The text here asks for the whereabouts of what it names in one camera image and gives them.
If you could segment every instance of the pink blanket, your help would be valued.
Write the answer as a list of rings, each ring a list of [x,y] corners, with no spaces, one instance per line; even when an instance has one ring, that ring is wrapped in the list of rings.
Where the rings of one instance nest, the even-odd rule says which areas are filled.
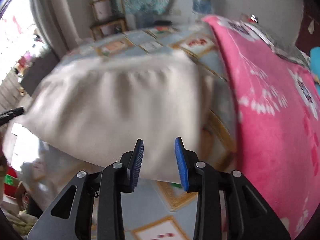
[[[238,168],[294,239],[320,201],[320,101],[313,78],[244,24],[215,16],[204,21],[220,43],[238,102]]]

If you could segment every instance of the white flower pattern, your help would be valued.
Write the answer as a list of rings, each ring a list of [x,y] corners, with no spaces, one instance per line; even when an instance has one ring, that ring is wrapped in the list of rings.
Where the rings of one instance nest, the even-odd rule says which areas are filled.
[[[242,37],[246,38],[248,41],[260,40],[260,37],[245,24],[237,21],[230,21],[224,17],[218,16],[218,24],[224,26],[228,29],[234,30],[239,33]]]
[[[280,219],[282,224],[284,225],[285,229],[287,229],[287,231],[289,231],[289,225],[290,225],[290,221],[288,218],[281,218]]]
[[[305,86],[302,77],[299,76],[297,73],[293,73],[290,69],[288,69],[290,75],[294,80],[294,84],[296,86],[297,91],[299,92],[303,102],[308,106],[313,114],[313,116],[318,120],[318,113],[317,113],[317,104],[313,99],[313,96]]]
[[[257,114],[270,114],[273,116],[276,114],[276,111],[280,112],[281,108],[287,108],[287,99],[270,83],[268,75],[252,61],[247,59],[239,48],[238,52],[242,59],[242,68],[248,76],[254,76],[254,78],[248,77],[250,88],[245,95],[241,96],[238,103],[250,107],[251,110],[256,111]]]
[[[308,215],[309,215],[309,210],[306,209],[308,200],[309,200],[309,193],[308,193],[308,196],[304,200],[304,205],[303,205],[303,208],[302,208],[302,216],[300,217],[300,219],[299,219],[299,221],[297,223],[297,226],[296,226],[296,233],[298,233],[298,234],[305,227],[306,219],[308,218]]]

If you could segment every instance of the black object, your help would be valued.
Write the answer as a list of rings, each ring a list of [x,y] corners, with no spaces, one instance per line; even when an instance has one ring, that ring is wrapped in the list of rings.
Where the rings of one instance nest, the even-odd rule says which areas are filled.
[[[225,192],[228,239],[290,239],[277,215],[244,175],[216,171],[186,150],[181,138],[177,140],[185,161],[188,192],[198,192],[194,240],[221,239],[219,190]],[[139,139],[134,151],[124,153],[120,162],[102,172],[78,172],[44,211],[27,240],[89,240],[93,199],[98,191],[97,240],[124,240],[120,192],[134,190],[142,151]]]
[[[39,208],[38,204],[33,200],[33,198],[30,195],[28,196],[28,198],[29,203],[27,208],[27,214],[39,218],[43,214],[43,211],[41,210],[41,208]]]
[[[90,240],[93,200],[98,206],[97,239],[124,240],[121,192],[132,193],[137,186],[143,157],[143,141],[124,153],[120,162],[102,172],[79,171],[44,211],[27,240]]]
[[[23,107],[4,111],[0,114],[0,126],[8,123],[14,117],[22,115],[24,112]]]
[[[172,21],[167,21],[167,20],[157,20],[153,24],[154,26],[171,26]]]
[[[31,67],[23,73],[20,85],[32,96],[36,87],[59,63],[59,57],[53,50],[47,51],[42,57],[36,58]]]
[[[194,240],[221,239],[219,190],[225,193],[228,239],[291,239],[272,208],[241,172],[218,172],[200,162],[195,152],[186,150],[180,137],[176,140],[177,145],[185,161],[182,169],[187,169],[187,192],[198,192]]]
[[[0,208],[0,236],[5,240],[23,240],[18,232],[13,228],[10,222],[5,217]]]

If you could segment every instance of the white wall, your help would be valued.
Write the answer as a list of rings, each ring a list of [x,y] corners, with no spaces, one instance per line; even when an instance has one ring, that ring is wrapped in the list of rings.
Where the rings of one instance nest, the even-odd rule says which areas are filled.
[[[90,0],[51,1],[70,49],[77,47],[77,39],[90,37],[89,26],[94,21]]]
[[[303,18],[303,0],[213,0],[216,14],[238,20],[241,13],[254,14],[259,23],[289,43],[295,43]],[[174,23],[192,19],[192,0],[174,0],[172,8],[181,10],[181,16],[167,16]]]
[[[69,49],[75,48],[77,46],[76,38],[78,37],[78,32],[67,0],[51,0],[51,3]]]
[[[76,46],[75,39],[89,37],[93,14],[90,0],[53,0],[55,12],[68,44]],[[238,20],[241,13],[254,14],[259,23],[287,42],[294,43],[303,17],[303,0],[214,0],[217,14]],[[181,16],[161,16],[174,23],[192,21],[192,0],[174,0],[172,8],[181,10]]]

